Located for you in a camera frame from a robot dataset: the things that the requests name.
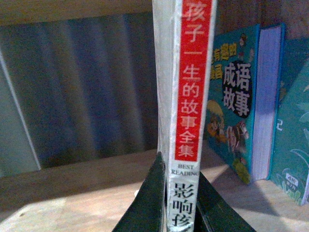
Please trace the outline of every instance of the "green book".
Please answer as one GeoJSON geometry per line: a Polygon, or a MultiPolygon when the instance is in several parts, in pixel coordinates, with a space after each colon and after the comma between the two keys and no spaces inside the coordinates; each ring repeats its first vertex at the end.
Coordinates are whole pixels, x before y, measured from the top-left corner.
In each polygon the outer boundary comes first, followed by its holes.
{"type": "Polygon", "coordinates": [[[303,205],[309,194],[309,39],[285,43],[277,119],[270,179],[303,205]]]}

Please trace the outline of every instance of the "book cover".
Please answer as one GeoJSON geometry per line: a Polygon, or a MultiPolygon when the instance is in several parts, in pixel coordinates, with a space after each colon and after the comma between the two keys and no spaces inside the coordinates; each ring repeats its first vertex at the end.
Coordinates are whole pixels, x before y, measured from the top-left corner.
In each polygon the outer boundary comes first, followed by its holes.
{"type": "Polygon", "coordinates": [[[303,205],[309,185],[309,39],[285,43],[276,129],[270,180],[303,205]]]}
{"type": "Polygon", "coordinates": [[[250,183],[259,25],[214,38],[205,139],[250,183]]]}
{"type": "Polygon", "coordinates": [[[158,151],[167,164],[167,228],[193,232],[216,0],[154,1],[158,151]]]}

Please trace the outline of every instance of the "red label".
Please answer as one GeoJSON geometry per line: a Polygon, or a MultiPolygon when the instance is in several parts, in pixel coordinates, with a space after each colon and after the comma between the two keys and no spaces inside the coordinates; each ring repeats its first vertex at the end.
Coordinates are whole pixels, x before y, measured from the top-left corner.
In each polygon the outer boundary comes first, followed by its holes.
{"type": "Polygon", "coordinates": [[[197,161],[211,0],[183,0],[175,160],[197,161]]]}

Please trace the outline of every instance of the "book spine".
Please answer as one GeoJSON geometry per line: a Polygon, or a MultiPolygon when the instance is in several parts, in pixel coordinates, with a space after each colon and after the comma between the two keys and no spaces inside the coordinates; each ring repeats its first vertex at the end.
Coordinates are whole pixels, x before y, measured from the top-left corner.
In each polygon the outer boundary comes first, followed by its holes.
{"type": "Polygon", "coordinates": [[[193,232],[216,0],[175,2],[167,228],[193,232]]]}

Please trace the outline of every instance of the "wall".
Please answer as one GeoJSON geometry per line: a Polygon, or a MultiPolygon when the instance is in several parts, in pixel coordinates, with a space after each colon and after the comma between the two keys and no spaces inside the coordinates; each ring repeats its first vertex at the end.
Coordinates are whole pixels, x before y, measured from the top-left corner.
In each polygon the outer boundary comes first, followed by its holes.
{"type": "Polygon", "coordinates": [[[0,27],[43,168],[154,149],[151,13],[0,27]]]}
{"type": "Polygon", "coordinates": [[[216,34],[260,23],[284,22],[286,38],[309,36],[308,0],[219,0],[216,34]]]}
{"type": "Polygon", "coordinates": [[[38,170],[14,99],[0,72],[0,177],[38,170]]]}

